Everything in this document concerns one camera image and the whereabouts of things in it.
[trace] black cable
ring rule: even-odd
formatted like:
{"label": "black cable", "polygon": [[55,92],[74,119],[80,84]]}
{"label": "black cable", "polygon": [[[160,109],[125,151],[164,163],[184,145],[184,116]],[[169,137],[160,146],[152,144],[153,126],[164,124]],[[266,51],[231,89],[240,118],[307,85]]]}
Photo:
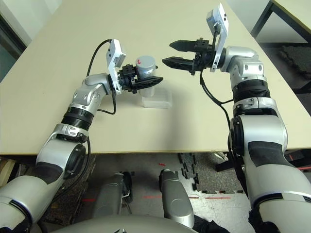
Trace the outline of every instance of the black cable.
{"label": "black cable", "polygon": [[[90,72],[91,72],[91,69],[92,69],[92,65],[93,65],[93,61],[95,59],[95,56],[98,52],[98,50],[101,48],[101,46],[103,46],[105,43],[110,43],[111,42],[111,39],[107,39],[107,40],[104,40],[102,43],[100,43],[96,50],[94,51],[93,53],[93,56],[91,58],[91,61],[88,65],[88,69],[87,69],[87,73],[86,73],[86,76],[89,76]],[[106,111],[106,110],[103,110],[103,109],[97,109],[97,111],[100,111],[100,112],[104,112],[104,113],[108,113],[108,114],[111,114],[111,115],[114,115],[116,113],[116,110],[117,110],[117,107],[116,107],[116,90],[114,89],[113,85],[110,85],[111,86],[111,89],[112,89],[112,102],[113,102],[113,112],[109,112],[109,111]]]}
{"label": "black cable", "polygon": [[228,127],[230,129],[230,119],[229,119],[229,115],[228,115],[228,112],[226,111],[226,109],[222,106],[222,104],[224,103],[228,103],[228,102],[231,102],[233,100],[228,100],[228,101],[225,101],[225,102],[220,102],[218,99],[216,99],[211,93],[210,91],[208,90],[208,88],[206,87],[205,83],[204,83],[204,80],[203,80],[203,76],[202,76],[202,73],[203,71],[200,72],[200,84],[204,90],[204,92],[207,94],[207,96],[215,103],[217,104],[225,113],[225,117],[227,119],[227,123],[228,123]]}
{"label": "black cable", "polygon": [[113,103],[113,112],[109,112],[109,111],[106,111],[104,109],[97,109],[97,111],[100,111],[100,112],[103,112],[103,113],[108,113],[108,114],[111,114],[111,115],[114,115],[116,113],[116,110],[117,110],[117,105],[116,105],[116,90],[113,89],[113,91],[111,92],[111,95],[112,95],[112,103]]}
{"label": "black cable", "polygon": [[58,199],[60,199],[62,196],[64,196],[66,193],[68,193],[80,180],[81,178],[84,176],[86,169],[88,167],[88,163],[89,163],[89,158],[91,156],[91,143],[89,141],[89,138],[87,138],[87,155],[86,155],[86,165],[84,166],[83,171],[81,172],[80,176],[68,187],[66,188],[62,193],[58,194],[57,196],[55,196],[51,202],[54,203],[56,202]]}
{"label": "black cable", "polygon": [[41,219],[37,222],[37,225],[40,228],[42,233],[48,233],[47,226],[44,224],[44,222]]}
{"label": "black cable", "polygon": [[101,48],[101,46],[103,46],[105,43],[108,43],[108,42],[110,43],[110,42],[111,42],[111,39],[104,40],[102,43],[99,44],[99,46],[97,46],[96,50],[95,50],[94,53],[93,53],[93,56],[92,56],[92,58],[91,58],[91,61],[90,61],[89,65],[88,65],[88,69],[87,69],[87,74],[86,74],[86,76],[88,76],[88,75],[90,74],[90,72],[91,72],[91,68],[92,68],[92,65],[93,65],[93,61],[94,61],[94,58],[95,58],[95,56],[96,56],[98,50]]}
{"label": "black cable", "polygon": [[228,151],[229,151],[229,153],[228,153],[229,154],[229,161],[232,161],[235,173],[237,175],[237,178],[240,181],[240,184],[242,186],[242,189],[244,190],[244,193],[248,197],[247,186],[246,186],[246,178],[245,178],[245,174],[244,174],[244,172],[242,170],[242,164],[240,164],[240,162],[239,162],[239,160],[237,158],[236,153],[234,153],[231,150],[230,141],[229,141],[229,135],[228,135],[227,145],[228,145]]}

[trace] red laser line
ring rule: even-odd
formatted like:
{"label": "red laser line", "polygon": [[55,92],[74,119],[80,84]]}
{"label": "red laser line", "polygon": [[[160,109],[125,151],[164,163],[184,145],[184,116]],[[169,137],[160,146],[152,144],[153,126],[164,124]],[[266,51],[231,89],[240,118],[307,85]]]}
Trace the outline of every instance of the red laser line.
{"label": "red laser line", "polygon": [[219,199],[231,199],[231,197],[210,197],[210,198],[205,198],[205,199],[215,199],[215,200],[219,200]]}

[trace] wall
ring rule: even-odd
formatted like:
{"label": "wall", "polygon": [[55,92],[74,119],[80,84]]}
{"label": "wall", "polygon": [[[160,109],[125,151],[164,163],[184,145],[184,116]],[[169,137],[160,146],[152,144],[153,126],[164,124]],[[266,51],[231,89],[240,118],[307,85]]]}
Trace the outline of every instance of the wall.
{"label": "wall", "polygon": [[[249,32],[259,19],[269,0],[226,0]],[[297,32],[275,13],[256,38],[258,42],[306,42]]]}
{"label": "wall", "polygon": [[0,13],[29,45],[61,3],[62,0],[0,0]]}
{"label": "wall", "polygon": [[[248,31],[251,31],[269,0],[226,1]],[[0,12],[22,41],[28,45],[61,3],[62,0],[0,0]],[[259,33],[257,40],[305,42],[274,13]]]}

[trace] black table leg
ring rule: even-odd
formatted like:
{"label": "black table leg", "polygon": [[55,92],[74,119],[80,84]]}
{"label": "black table leg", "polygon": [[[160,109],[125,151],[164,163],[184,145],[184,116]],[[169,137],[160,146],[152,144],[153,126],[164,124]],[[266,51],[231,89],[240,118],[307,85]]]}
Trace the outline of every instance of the black table leg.
{"label": "black table leg", "polygon": [[272,14],[272,9],[271,9],[272,5],[273,3],[269,1],[266,8],[263,10],[261,16],[259,17],[257,23],[254,25],[254,28],[251,31],[252,37],[256,38],[259,32],[261,31],[262,27],[267,22],[268,18]]}

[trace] clear plastic container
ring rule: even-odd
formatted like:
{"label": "clear plastic container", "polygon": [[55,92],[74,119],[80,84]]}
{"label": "clear plastic container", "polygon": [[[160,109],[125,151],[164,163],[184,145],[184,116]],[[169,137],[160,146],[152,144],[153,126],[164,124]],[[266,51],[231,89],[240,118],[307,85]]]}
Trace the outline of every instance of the clear plastic container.
{"label": "clear plastic container", "polygon": [[163,87],[154,87],[152,97],[141,97],[145,108],[171,108],[173,106],[172,93]]}

